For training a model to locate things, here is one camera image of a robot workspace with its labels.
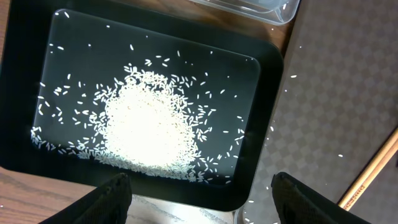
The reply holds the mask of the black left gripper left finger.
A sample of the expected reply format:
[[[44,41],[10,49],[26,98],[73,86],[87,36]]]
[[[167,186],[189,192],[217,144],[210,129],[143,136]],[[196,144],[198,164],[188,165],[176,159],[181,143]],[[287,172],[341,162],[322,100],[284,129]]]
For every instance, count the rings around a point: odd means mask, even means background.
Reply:
[[[41,224],[125,224],[131,201],[129,177],[120,173]]]

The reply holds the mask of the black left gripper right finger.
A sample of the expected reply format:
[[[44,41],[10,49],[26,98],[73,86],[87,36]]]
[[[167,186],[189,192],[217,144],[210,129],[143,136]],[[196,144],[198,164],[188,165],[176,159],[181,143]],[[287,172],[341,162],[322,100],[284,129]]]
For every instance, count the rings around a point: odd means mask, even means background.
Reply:
[[[286,172],[274,175],[271,187],[281,224],[370,224]]]

